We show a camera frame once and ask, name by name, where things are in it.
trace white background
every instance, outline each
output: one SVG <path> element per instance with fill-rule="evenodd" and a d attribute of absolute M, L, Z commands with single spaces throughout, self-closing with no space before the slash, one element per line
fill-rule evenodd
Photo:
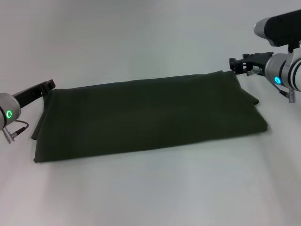
<path fill-rule="evenodd" d="M 0 92 L 53 79 L 73 88 L 229 70 L 243 53 L 285 52 L 253 33 L 298 0 L 0 0 Z M 301 223 L 301 95 L 239 76 L 268 132 L 161 150 L 35 164 L 30 128 L 0 135 L 3 226 L 296 226 Z M 16 130 L 13 123 L 8 128 Z"/>

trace dark green cloth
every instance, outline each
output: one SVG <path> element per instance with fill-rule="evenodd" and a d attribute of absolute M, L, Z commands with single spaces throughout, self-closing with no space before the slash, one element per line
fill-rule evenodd
<path fill-rule="evenodd" d="M 54 89 L 35 162 L 151 150 L 267 130 L 233 72 Z"/>

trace green led ring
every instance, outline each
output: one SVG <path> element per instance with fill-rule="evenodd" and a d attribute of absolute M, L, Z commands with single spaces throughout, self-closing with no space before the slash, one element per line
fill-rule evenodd
<path fill-rule="evenodd" d="M 13 113 L 12 113 L 11 111 L 7 111 L 7 112 L 6 112 L 6 117 L 7 117 L 8 119 L 10 119 L 11 116 L 13 116 Z"/>

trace green indicator light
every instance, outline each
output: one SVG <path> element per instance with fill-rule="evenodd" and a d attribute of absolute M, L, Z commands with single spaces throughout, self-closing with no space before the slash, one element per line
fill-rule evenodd
<path fill-rule="evenodd" d="M 10 119 L 11 116 L 13 116 L 12 112 L 11 111 L 7 111 L 6 112 L 6 117 Z"/>

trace folded fabric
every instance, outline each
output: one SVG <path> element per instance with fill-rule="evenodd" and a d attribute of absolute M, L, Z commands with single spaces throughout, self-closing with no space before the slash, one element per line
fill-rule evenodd
<path fill-rule="evenodd" d="M 233 72 L 54 89 L 32 135 L 35 162 L 125 153 L 267 130 Z"/>

